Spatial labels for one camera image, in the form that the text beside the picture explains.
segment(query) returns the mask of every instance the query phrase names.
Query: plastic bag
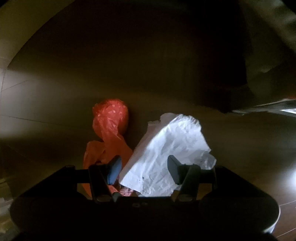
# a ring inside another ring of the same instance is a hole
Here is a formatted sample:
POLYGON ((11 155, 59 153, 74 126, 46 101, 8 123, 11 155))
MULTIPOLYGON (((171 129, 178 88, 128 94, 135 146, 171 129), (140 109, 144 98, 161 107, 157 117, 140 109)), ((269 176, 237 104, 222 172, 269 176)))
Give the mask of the plastic bag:
POLYGON ((119 183, 144 196, 170 196, 178 187, 168 171, 174 155, 182 164, 212 169, 216 159, 209 153, 199 121, 192 116, 166 113, 148 122, 146 134, 119 174, 119 183))
MULTIPOLYGON (((88 169, 92 164, 108 164, 116 155, 121 156, 124 167, 133 154, 122 136, 128 126, 127 106, 119 99, 104 100, 93 107, 93 115, 93 129, 103 142, 87 143, 83 169, 88 169)), ((91 196, 90 185, 84 183, 82 186, 91 196)), ((112 193, 117 191, 113 186, 109 186, 109 189, 112 193)))

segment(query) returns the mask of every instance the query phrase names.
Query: crumpled white wrapper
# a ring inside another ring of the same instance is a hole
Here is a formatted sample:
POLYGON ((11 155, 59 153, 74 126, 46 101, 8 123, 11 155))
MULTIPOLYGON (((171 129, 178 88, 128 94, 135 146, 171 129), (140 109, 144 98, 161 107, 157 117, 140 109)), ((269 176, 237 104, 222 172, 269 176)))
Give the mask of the crumpled white wrapper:
POLYGON ((168 156, 210 170, 216 163, 210 151, 198 120, 165 113, 160 121, 148 122, 146 134, 119 174, 119 183, 147 197, 170 196, 178 185, 168 171, 168 156))

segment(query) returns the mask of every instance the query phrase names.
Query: knotted red plastic bag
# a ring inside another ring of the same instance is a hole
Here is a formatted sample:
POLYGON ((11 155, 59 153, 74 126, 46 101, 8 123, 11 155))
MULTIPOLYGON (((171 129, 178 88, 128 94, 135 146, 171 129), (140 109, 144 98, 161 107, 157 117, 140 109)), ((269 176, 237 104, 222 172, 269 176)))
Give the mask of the knotted red plastic bag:
MULTIPOLYGON (((122 136, 128 126, 128 108, 119 99, 108 99, 93 107, 93 115, 93 129, 103 142, 87 143, 83 169, 96 163, 107 164, 116 155, 121 156, 124 167, 133 154, 122 136)), ((91 196, 90 185, 84 183, 82 186, 91 196)), ((109 186, 109 189, 111 192, 117 191, 113 186, 109 186)))

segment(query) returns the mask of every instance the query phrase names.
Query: dark floor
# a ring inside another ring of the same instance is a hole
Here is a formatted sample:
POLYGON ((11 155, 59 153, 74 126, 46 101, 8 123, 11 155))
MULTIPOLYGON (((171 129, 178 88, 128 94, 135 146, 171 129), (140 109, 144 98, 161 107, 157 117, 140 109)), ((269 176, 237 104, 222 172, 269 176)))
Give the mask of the dark floor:
POLYGON ((235 88, 235 78, 244 83, 240 57, 200 19, 172 9, 78 0, 25 44, 5 71, 0 101, 12 195, 64 165, 81 168, 87 142, 97 138, 92 106, 120 98, 130 110, 131 148, 163 113, 200 120, 217 164, 272 195, 281 205, 274 235, 294 240, 296 118, 209 108, 227 105, 217 89, 235 88))

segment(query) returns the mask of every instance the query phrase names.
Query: orange plastic bag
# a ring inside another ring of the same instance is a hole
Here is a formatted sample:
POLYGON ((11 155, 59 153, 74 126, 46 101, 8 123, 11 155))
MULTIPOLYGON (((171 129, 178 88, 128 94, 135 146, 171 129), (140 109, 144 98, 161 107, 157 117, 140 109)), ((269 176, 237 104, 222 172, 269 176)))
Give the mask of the orange plastic bag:
MULTIPOLYGON (((128 108, 119 99, 108 99, 93 107, 93 115, 93 129, 104 142, 87 143, 83 169, 88 169, 92 164, 107 164, 116 155, 121 156, 124 167, 133 154, 122 136, 128 126, 128 108)), ((82 186, 91 196, 90 185, 84 183, 82 186)), ((109 189, 112 193, 117 191, 113 186, 109 186, 109 189)))

